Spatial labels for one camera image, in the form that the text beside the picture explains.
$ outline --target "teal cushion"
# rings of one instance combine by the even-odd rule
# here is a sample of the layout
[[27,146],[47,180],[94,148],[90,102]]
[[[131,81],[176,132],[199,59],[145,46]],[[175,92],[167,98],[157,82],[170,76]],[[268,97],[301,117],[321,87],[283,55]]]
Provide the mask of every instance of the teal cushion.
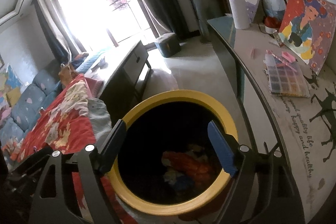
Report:
[[46,110],[48,106],[50,106],[50,104],[56,99],[56,97],[57,97],[57,93],[52,92],[44,99],[38,111],[36,112],[35,117],[29,122],[28,129],[27,129],[28,131],[31,131],[34,128],[34,126],[37,123],[37,120],[41,117],[40,112],[39,112],[41,107],[43,107],[44,110]]
[[45,97],[42,90],[30,84],[12,108],[11,117],[23,131],[26,131],[35,119],[36,112],[40,109]]
[[16,138],[18,141],[22,140],[24,132],[22,129],[9,118],[2,129],[0,129],[0,142],[1,148],[3,148],[7,141],[11,138]]
[[33,79],[33,84],[39,87],[45,95],[48,95],[55,90],[55,87],[59,82],[59,72],[60,66],[58,62],[53,60],[44,69],[38,72]]

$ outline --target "pink cloth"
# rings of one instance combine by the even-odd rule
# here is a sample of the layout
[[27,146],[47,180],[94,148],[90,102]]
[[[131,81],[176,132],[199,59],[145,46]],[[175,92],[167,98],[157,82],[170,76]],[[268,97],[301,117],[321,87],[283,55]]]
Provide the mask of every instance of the pink cloth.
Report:
[[91,94],[94,98],[97,98],[97,95],[104,85],[104,81],[102,80],[95,80],[92,78],[85,77],[85,80],[87,82],[87,85],[89,87],[89,90],[91,91]]

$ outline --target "red object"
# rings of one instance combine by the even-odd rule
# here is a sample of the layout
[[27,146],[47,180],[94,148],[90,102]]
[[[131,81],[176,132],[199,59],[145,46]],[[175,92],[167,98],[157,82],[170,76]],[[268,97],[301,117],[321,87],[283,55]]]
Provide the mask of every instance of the red object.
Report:
[[209,164],[201,163],[191,156],[180,152],[163,152],[163,159],[170,161],[170,166],[191,177],[196,186],[204,186],[211,183],[213,169]]
[[265,26],[268,28],[279,29],[281,26],[281,22],[278,21],[276,17],[266,17],[264,21]]
[[[76,153],[86,145],[96,142],[95,134],[88,117],[87,99],[91,95],[84,75],[78,75],[51,103],[38,119],[35,128],[24,139],[17,161],[21,161],[46,145],[63,154]],[[108,198],[118,217],[124,224],[137,222],[120,206],[116,200],[110,181],[101,178]],[[78,204],[87,210],[83,202],[83,189],[78,173],[73,173],[73,183]]]

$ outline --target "red floral fabric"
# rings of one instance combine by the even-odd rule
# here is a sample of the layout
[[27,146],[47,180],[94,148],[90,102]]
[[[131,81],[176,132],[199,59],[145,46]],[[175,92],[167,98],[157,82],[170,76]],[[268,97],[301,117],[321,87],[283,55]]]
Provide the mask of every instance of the red floral fabric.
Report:
[[[91,96],[84,75],[78,75],[42,113],[36,126],[27,134],[17,161],[49,145],[63,154],[76,153],[88,144],[94,144],[96,138],[88,117],[88,98]],[[101,179],[109,200],[118,217],[124,224],[137,222],[120,206],[110,181]],[[78,173],[73,173],[73,183],[81,211],[87,210]]]

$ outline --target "cartoon deer print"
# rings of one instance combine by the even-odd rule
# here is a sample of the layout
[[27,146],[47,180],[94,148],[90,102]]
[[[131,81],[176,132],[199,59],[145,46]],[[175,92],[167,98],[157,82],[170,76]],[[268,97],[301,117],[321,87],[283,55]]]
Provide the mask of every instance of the cartoon deer print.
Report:
[[[335,117],[335,114],[334,114],[334,111],[336,111],[336,109],[332,108],[332,103],[336,102],[336,96],[334,94],[332,94],[331,92],[329,92],[327,89],[325,89],[325,91],[327,92],[328,96],[323,101],[321,101],[316,96],[316,94],[314,94],[312,96],[310,102],[313,103],[313,99],[316,98],[317,101],[319,102],[320,106],[322,107],[322,109],[313,118],[309,119],[309,121],[312,122],[315,118],[321,117],[323,122],[325,123],[325,125],[327,126],[327,128],[329,129],[329,132],[330,132],[330,139],[325,141],[325,142],[321,142],[322,146],[326,145],[330,142],[333,142],[333,146],[330,150],[330,153],[329,153],[328,157],[323,159],[323,162],[326,162],[327,160],[330,159],[330,155],[331,155],[332,151],[336,148],[336,117]],[[323,115],[326,117],[330,126],[323,119]]]
[[317,83],[317,75],[314,71],[312,71],[311,73],[311,79],[307,78],[306,76],[303,77],[307,80],[307,82],[312,86],[313,89],[315,89],[315,87],[312,84],[315,84],[317,88],[319,87]]

